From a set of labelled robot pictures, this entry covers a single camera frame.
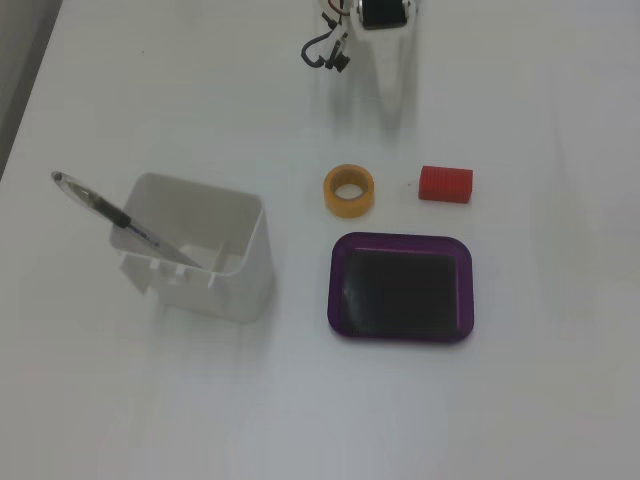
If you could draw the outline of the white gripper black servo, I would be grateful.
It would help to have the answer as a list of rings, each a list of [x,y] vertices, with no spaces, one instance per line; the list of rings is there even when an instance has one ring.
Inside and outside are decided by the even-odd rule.
[[[371,47],[384,128],[401,128],[416,112],[414,0],[359,0],[352,5],[352,32]]]

